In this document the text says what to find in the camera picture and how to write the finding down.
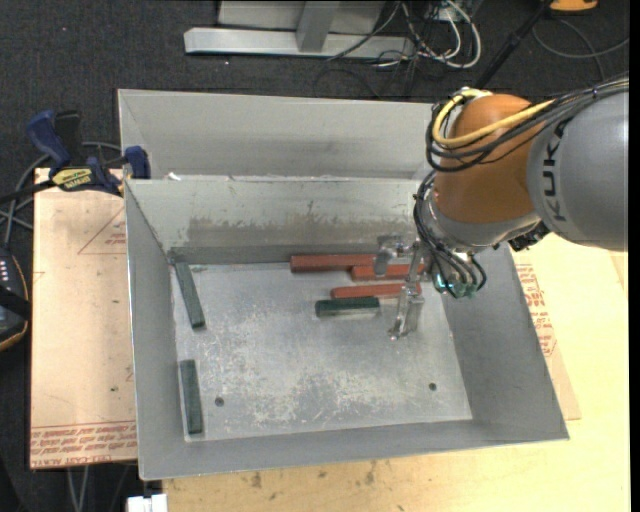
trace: blue clamp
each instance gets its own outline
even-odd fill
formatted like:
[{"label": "blue clamp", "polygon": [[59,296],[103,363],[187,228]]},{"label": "blue clamp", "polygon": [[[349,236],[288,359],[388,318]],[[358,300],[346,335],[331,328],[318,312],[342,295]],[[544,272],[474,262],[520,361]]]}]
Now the blue clamp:
[{"label": "blue clamp", "polygon": [[[31,118],[27,124],[27,135],[31,142],[54,161],[54,165],[49,170],[49,180],[68,192],[96,190],[121,195],[122,180],[103,168],[97,157],[88,157],[83,166],[70,165],[72,155],[56,133],[54,121],[54,112],[45,110]],[[140,146],[127,148],[121,163],[128,163],[131,168],[131,173],[126,177],[136,179],[151,177],[147,154]]]}]

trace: wooden block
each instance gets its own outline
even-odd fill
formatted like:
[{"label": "wooden block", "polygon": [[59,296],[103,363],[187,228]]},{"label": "wooden block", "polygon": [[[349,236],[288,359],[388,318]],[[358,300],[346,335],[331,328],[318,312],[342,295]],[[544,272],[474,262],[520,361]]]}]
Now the wooden block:
[{"label": "wooden block", "polygon": [[377,297],[379,299],[393,298],[400,295],[404,283],[385,283],[362,286],[340,286],[331,290],[332,299],[346,299],[356,297]]},{"label": "wooden block", "polygon": [[300,254],[291,256],[289,266],[291,272],[351,270],[354,266],[373,265],[375,257],[375,254]]},{"label": "wooden block", "polygon": [[191,327],[194,329],[205,327],[206,322],[202,311],[202,305],[200,304],[200,298],[198,297],[198,290],[193,282],[193,275],[191,274],[189,264],[185,262],[176,262],[175,269],[178,284],[182,291],[184,305],[187,308],[187,313],[189,314]]},{"label": "wooden block", "polygon": [[318,318],[362,314],[375,315],[379,309],[380,301],[376,297],[329,299],[316,302],[316,316]]},{"label": "wooden block", "polygon": [[187,431],[189,434],[200,434],[203,430],[203,421],[196,362],[193,359],[185,359],[180,361],[179,367]]}]

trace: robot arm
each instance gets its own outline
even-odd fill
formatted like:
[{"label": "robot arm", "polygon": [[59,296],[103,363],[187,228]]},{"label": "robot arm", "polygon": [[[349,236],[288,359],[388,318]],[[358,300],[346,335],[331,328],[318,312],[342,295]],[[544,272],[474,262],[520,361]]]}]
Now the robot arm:
[{"label": "robot arm", "polygon": [[[535,105],[462,89],[435,109],[426,138],[434,170],[416,194],[414,260],[439,292],[473,296],[487,280],[475,255],[501,242],[520,250],[554,232],[626,250],[628,78]],[[415,327],[418,278],[407,277],[392,337]]]}]

